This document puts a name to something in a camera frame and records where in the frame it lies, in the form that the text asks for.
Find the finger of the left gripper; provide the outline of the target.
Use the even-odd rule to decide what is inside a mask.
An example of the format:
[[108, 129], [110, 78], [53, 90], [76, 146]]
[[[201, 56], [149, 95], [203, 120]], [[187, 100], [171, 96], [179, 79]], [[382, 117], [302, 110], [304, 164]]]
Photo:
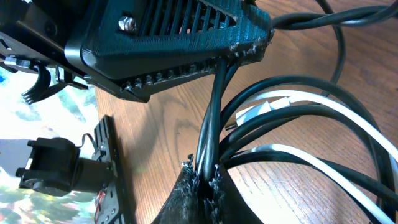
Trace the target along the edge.
[[219, 62], [245, 64], [262, 60], [265, 45], [233, 43], [85, 44], [83, 62], [93, 70], [97, 86], [128, 101], [146, 103], [151, 95], [215, 74]]
[[95, 1], [65, 47], [89, 74], [122, 80], [267, 42], [270, 15], [244, 1]]

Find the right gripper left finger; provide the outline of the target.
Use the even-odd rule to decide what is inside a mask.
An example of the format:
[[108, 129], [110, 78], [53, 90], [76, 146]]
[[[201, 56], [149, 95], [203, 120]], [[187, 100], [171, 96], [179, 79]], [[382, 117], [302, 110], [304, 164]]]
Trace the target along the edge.
[[194, 224], [201, 221], [193, 154], [189, 154], [188, 160], [183, 161], [181, 165], [182, 168], [173, 189], [153, 223]]

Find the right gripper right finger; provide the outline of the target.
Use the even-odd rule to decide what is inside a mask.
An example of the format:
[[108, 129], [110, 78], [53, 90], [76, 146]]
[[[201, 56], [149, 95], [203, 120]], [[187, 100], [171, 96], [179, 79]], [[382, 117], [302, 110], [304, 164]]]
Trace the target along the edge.
[[208, 186], [204, 206], [210, 223], [262, 224], [223, 165], [216, 166], [215, 176]]

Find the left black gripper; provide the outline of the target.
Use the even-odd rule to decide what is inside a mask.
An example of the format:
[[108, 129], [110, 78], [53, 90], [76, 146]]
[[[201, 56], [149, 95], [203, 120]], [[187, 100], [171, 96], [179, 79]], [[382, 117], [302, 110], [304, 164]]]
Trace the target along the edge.
[[31, 105], [75, 81], [83, 72], [67, 61], [66, 44], [84, 18], [90, 0], [1, 0], [1, 67], [11, 73], [36, 73], [37, 81], [22, 93]]

